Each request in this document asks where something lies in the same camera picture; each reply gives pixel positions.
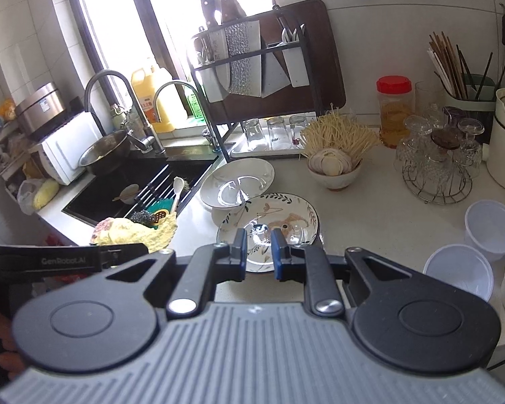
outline kitchen counter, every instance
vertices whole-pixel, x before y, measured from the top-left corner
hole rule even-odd
[[[439,247],[463,243],[464,214],[471,203],[494,199],[505,204],[505,190],[492,179],[485,165],[467,199],[447,206],[427,204],[413,195],[395,172],[394,155],[394,150],[385,147],[372,149],[360,176],[340,192],[319,186],[309,175],[303,159],[272,160],[276,174],[269,191],[296,194],[314,206],[327,253],[342,255],[347,247],[360,246],[418,271],[423,270],[428,257]],[[91,179],[90,175],[84,175],[64,187],[39,211],[39,216],[71,244],[88,244],[93,229],[61,209]],[[170,247],[179,255],[191,255],[199,246],[214,243],[218,225],[226,214],[227,211],[205,206],[197,193],[178,217],[178,230]],[[505,260],[493,263],[492,268],[495,282],[490,303],[498,312],[502,325],[501,338],[491,360],[491,364],[495,364],[505,359],[505,309],[499,298]],[[241,283],[218,285],[216,300],[302,301],[303,286],[276,282],[273,273],[248,274]]]

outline kitchen sink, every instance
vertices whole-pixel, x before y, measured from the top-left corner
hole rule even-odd
[[[128,217],[159,199],[173,199],[174,178],[179,176],[190,186],[188,192],[181,194],[177,209],[179,214],[198,190],[218,156],[208,146],[168,148],[166,154],[165,158],[151,157],[150,154],[132,151],[117,170],[95,177],[63,212],[92,226],[107,217]],[[132,183],[140,187],[133,205],[121,200],[113,201]]]

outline faucet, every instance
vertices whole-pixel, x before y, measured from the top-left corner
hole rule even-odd
[[[133,100],[133,107],[138,112],[138,116],[140,117],[140,121],[142,122],[142,127],[144,129],[144,132],[146,132],[146,138],[144,138],[143,140],[138,140],[137,138],[133,137],[130,133],[128,133],[128,138],[130,139],[130,141],[141,150],[147,150],[149,147],[152,146],[159,154],[164,154],[165,147],[163,146],[163,144],[161,143],[161,140],[157,136],[157,133],[156,133],[154,127],[148,121],[146,114],[144,114],[144,111],[142,110],[142,107],[140,106],[140,102],[138,101],[138,98],[135,94],[135,91],[133,91],[133,87],[129,83],[129,80],[127,80],[127,78],[122,73],[120,73],[118,71],[106,69],[106,70],[101,70],[97,74],[95,74],[86,84],[85,110],[86,111],[90,110],[90,95],[92,93],[92,88],[95,85],[95,82],[97,82],[101,77],[105,77],[105,76],[116,76],[116,77],[119,77],[121,80],[123,80],[123,83],[125,83],[125,87],[127,88],[127,92],[129,93],[129,95],[131,96],[131,99]]]
[[[166,87],[169,87],[170,85],[182,85],[184,87],[189,88],[193,92],[193,94],[197,97],[198,105],[200,106],[200,110],[202,111],[202,115],[204,115],[204,117],[206,118],[206,113],[204,112],[206,106],[203,103],[203,97],[198,93],[197,89],[193,85],[191,85],[191,83],[185,82],[184,80],[177,79],[177,80],[170,80],[169,82],[166,82],[163,86],[161,86],[155,92],[154,108],[155,108],[155,112],[156,112],[156,114],[155,114],[156,120],[158,122],[161,121],[161,116],[159,115],[159,110],[157,109],[157,98],[159,97],[159,94],[161,94],[161,91],[163,91]],[[209,143],[213,147],[213,151],[219,152],[221,150],[221,148],[219,147],[217,138],[215,137],[215,132],[213,131],[213,126],[211,125],[210,121],[207,118],[206,118],[206,126],[208,127],[208,131],[210,133],[210,138],[208,138],[208,136],[204,135],[204,133],[202,133],[202,135],[204,135],[206,140],[209,141]]]

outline yellow bottle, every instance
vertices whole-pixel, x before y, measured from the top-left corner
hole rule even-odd
[[[134,71],[131,76],[131,85],[138,97],[140,106],[157,133],[172,132],[187,119],[187,112],[183,107],[176,87],[170,86],[161,91],[157,99],[157,110],[161,118],[160,122],[157,122],[154,95],[161,86],[170,80],[172,80],[172,76],[167,69],[159,68],[156,65],[140,68]]]

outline dish cloth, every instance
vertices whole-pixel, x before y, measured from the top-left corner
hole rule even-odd
[[[109,217],[97,224],[90,243],[99,246],[143,243],[148,252],[152,253],[170,244],[177,227],[176,213],[168,214],[157,230],[132,222],[128,218]]]

